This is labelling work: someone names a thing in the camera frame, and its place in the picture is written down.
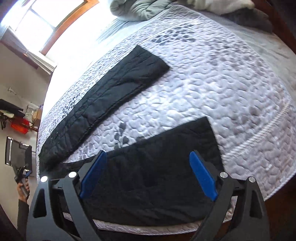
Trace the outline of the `left forearm dark sleeve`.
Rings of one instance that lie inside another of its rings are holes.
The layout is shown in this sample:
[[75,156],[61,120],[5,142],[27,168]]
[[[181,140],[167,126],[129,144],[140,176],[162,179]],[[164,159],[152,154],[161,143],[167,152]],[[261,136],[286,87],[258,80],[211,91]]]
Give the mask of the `left forearm dark sleeve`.
[[29,205],[22,200],[18,200],[17,230],[22,236],[23,240],[27,240],[26,231],[27,231],[28,215],[29,215]]

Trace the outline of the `person's left hand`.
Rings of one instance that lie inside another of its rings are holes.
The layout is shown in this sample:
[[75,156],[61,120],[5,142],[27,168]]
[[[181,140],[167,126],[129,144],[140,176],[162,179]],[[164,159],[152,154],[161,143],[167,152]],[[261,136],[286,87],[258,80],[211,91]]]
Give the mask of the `person's left hand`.
[[28,179],[25,179],[25,182],[22,181],[17,184],[18,199],[22,202],[27,203],[27,200],[30,195],[30,187]]

